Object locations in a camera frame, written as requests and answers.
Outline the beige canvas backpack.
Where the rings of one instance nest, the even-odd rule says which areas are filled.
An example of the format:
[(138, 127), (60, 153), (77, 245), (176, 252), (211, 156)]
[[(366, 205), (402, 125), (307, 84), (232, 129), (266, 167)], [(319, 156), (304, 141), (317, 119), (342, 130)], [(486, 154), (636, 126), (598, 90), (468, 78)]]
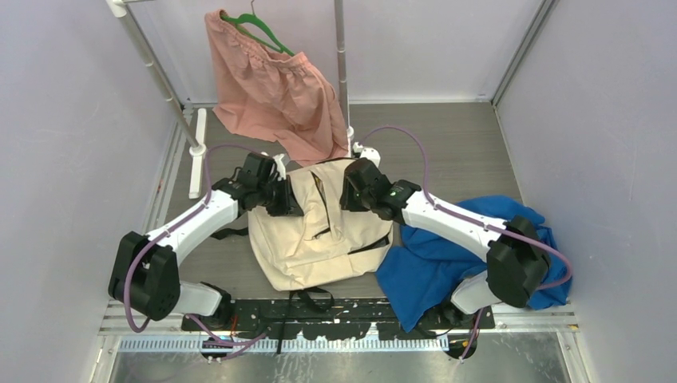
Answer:
[(248, 236), (269, 283), (277, 291), (288, 292), (278, 339), (297, 312), (296, 303), (312, 313), (325, 314), (334, 297), (323, 287), (374, 273), (392, 245), (390, 221), (370, 211), (342, 208), (354, 194), (344, 179), (352, 162), (339, 158), (289, 172), (287, 182), (300, 214), (273, 216), (257, 207), (248, 213), (247, 227), (212, 234), (214, 239)]

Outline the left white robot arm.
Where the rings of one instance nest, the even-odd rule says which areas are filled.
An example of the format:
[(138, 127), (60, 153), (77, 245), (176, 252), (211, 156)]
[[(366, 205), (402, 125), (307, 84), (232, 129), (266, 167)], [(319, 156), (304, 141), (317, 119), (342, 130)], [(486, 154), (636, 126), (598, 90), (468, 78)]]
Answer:
[(144, 327), (170, 314), (183, 314), (215, 330), (232, 321), (231, 295), (210, 283), (185, 282), (181, 263), (206, 239), (222, 239), (221, 228), (256, 207), (281, 215), (301, 215), (287, 178), (286, 154), (249, 153), (233, 175), (208, 186), (201, 200), (162, 227), (140, 234), (131, 231), (120, 241), (109, 282), (109, 295), (121, 302), (130, 327)]

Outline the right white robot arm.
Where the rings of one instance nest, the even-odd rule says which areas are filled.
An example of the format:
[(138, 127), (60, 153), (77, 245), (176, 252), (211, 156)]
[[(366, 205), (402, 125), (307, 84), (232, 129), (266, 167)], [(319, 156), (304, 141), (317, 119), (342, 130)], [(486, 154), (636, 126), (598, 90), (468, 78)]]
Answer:
[(509, 221), (478, 215), (427, 194), (406, 180), (390, 182), (373, 161), (360, 158), (344, 171), (342, 209), (423, 229), (463, 247), (486, 265), (465, 278), (443, 306), (445, 321), (461, 328), (484, 306), (525, 308), (547, 275), (551, 259), (535, 227), (520, 215)]

